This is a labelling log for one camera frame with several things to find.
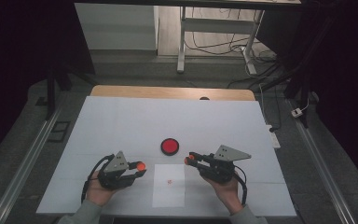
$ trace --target power strip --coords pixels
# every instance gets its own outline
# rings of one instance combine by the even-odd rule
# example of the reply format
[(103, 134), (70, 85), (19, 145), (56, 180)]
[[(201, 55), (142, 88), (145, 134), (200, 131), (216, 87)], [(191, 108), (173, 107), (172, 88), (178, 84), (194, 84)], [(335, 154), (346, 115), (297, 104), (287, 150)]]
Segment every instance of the power strip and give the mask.
[(298, 118), (298, 117), (300, 117), (301, 115), (302, 115), (302, 111), (301, 111), (300, 108), (297, 108), (297, 109), (292, 110), (292, 116), (293, 116), (294, 118)]
[(281, 148), (281, 145), (279, 144), (279, 141), (278, 141), (278, 138), (277, 138), (277, 135), (274, 133), (274, 132), (270, 132), (269, 129), (272, 128), (271, 125), (266, 125), (267, 126), (267, 131), (269, 133), (269, 137), (271, 138), (271, 143), (272, 143), (272, 146), (277, 149), (277, 148)]

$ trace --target white wall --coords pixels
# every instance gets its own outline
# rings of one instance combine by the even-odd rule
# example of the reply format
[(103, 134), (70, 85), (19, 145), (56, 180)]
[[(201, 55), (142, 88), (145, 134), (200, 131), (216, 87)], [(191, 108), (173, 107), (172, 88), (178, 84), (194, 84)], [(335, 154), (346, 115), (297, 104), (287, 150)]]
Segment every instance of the white wall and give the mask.
[(75, 6), (89, 49), (157, 49), (158, 7)]

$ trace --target metal rail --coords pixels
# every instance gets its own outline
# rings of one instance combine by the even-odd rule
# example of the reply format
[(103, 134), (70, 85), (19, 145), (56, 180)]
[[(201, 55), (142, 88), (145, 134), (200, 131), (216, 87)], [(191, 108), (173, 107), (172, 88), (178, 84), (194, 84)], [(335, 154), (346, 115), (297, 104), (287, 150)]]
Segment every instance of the metal rail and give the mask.
[[(291, 108), (290, 110), (295, 109), (289, 100), (286, 100), (286, 103), (289, 106), (289, 108)], [(316, 170), (319, 173), (319, 176), (324, 182), (324, 187), (327, 190), (327, 192), (330, 194), (333, 205), (337, 210), (337, 214), (341, 219), (341, 222), (344, 224), (355, 224), (356, 222), (351, 213), (351, 209), (348, 207), (348, 204), (345, 201), (341, 190), (339, 189), (336, 181), (331, 175), (330, 170), (327, 164), (325, 163), (319, 148), (316, 146), (315, 142), (313, 141), (313, 137), (310, 134), (310, 131), (304, 128), (304, 126), (302, 125), (299, 119), (296, 119), (296, 126), (310, 153), (310, 157), (313, 160), (313, 164), (315, 165)]]
[(8, 215), (10, 214), (11, 209), (13, 208), (14, 203), (16, 202), (22, 187), (25, 184), (25, 181), (28, 178), (28, 175), (31, 173), (31, 170), (34, 167), (34, 163), (37, 160), (37, 157), (40, 154), (45, 142), (48, 139), (48, 135), (51, 129), (54, 126), (57, 117), (60, 115), (62, 111), (62, 106), (65, 103), (67, 98), (67, 93), (62, 92), (57, 109), (52, 114), (50, 120), (46, 120), (39, 133), (36, 136), (36, 139), (32, 143), (29, 148), (27, 154), (21, 162), (19, 169), (17, 170), (14, 177), (11, 179), (10, 184), (7, 186), (7, 189), (0, 200), (0, 224), (6, 222)]

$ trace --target hand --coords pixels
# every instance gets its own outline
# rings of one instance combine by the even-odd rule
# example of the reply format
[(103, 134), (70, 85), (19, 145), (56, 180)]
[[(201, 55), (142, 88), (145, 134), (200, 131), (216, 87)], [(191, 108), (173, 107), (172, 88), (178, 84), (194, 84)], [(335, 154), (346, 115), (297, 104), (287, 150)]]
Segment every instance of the hand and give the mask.
[(89, 189), (87, 190), (86, 199), (103, 207), (120, 189), (110, 190), (102, 187), (100, 181), (98, 180), (98, 173), (99, 171), (96, 171), (92, 175), (91, 181), (89, 182)]
[(216, 183), (205, 177), (202, 178), (211, 184), (217, 198), (225, 205), (231, 215), (238, 213), (243, 208), (238, 198), (238, 180), (236, 178), (233, 177), (224, 184)]

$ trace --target sleeve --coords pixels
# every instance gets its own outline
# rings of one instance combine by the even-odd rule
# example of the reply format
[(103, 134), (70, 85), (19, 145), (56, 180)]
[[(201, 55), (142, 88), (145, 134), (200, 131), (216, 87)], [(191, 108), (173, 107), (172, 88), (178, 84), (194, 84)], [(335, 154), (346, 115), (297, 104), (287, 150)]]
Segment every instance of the sleeve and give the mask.
[(264, 217), (255, 217), (246, 205), (240, 212), (229, 217), (232, 224), (268, 224)]
[(98, 224), (103, 209), (95, 203), (85, 200), (73, 216), (64, 216), (58, 224)]

